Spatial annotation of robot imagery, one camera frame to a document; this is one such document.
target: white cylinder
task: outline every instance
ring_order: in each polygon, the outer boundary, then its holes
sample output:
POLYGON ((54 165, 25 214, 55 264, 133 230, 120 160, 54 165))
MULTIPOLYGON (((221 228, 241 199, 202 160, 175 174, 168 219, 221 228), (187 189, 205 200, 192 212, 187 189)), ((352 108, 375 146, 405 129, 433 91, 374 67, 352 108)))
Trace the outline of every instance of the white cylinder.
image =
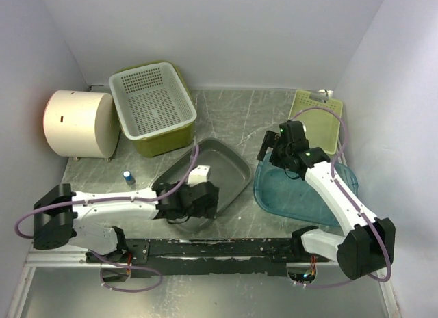
POLYGON ((109 158, 116 149, 120 125, 110 94, 59 90, 43 120, 47 142, 60 156, 109 158))

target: translucent blue tray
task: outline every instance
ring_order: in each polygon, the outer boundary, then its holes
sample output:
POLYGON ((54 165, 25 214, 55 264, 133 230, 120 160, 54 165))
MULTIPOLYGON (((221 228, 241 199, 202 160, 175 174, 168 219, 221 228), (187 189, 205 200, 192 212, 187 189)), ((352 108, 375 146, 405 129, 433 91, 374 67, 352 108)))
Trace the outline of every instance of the translucent blue tray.
MULTIPOLYGON (((298 220, 339 226, 329 207, 301 178, 291 180, 283 169, 269 163, 271 153, 266 153, 263 162, 259 162, 254 177, 254 197, 257 204, 265 211, 291 217, 298 220)), ((357 196, 359 184, 352 170, 342 164, 336 164, 336 171, 342 180, 357 196)), ((294 178, 297 174, 287 171, 294 178)))

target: yellow-green basket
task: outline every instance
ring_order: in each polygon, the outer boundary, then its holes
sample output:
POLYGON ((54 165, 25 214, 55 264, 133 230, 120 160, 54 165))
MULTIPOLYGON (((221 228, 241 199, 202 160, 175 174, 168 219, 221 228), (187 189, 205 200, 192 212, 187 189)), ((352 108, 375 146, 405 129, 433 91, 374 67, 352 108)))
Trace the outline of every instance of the yellow-green basket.
POLYGON ((145 157, 190 144, 196 110, 178 68, 156 61, 109 78, 123 133, 145 157))
MULTIPOLYGON (((309 107, 329 108, 341 116, 342 106, 342 102, 336 99, 320 96, 309 91, 297 90, 290 108, 289 118, 309 107)), ((321 109, 312 109, 302 113, 296 119, 305 125, 306 138, 309 140, 311 148, 321 147, 328 155, 336 153, 340 123, 335 116, 321 109)))

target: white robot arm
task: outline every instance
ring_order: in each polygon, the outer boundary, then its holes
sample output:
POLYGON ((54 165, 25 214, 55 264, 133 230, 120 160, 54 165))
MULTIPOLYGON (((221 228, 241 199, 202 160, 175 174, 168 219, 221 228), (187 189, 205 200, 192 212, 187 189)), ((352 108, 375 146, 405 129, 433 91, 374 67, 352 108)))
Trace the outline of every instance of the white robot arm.
POLYGON ((325 233, 315 226, 297 230, 292 234, 292 240, 299 252, 337 261, 350 279, 385 267, 385 255, 365 219, 367 217, 383 240, 392 263, 396 232, 394 224, 388 218, 378 219, 336 172, 332 177, 330 158, 321 148, 309 147, 301 122, 287 121, 280 124, 279 134, 267 131, 257 155, 258 160, 263 161, 268 147, 273 149, 270 163, 297 173, 314 188, 333 212, 344 234, 338 236, 325 233))
POLYGON ((128 217, 133 220, 206 217, 213 219, 218 204, 218 188, 209 181, 209 167, 199 165, 188 181, 172 195, 154 199, 170 191, 174 185, 163 184, 138 191, 110 194, 72 192, 70 185, 58 185, 38 201, 35 209, 57 202, 77 202, 35 215, 34 247, 49 250, 69 244, 93 250, 101 255, 125 248, 125 236, 117 227, 104 227, 102 222, 128 217))

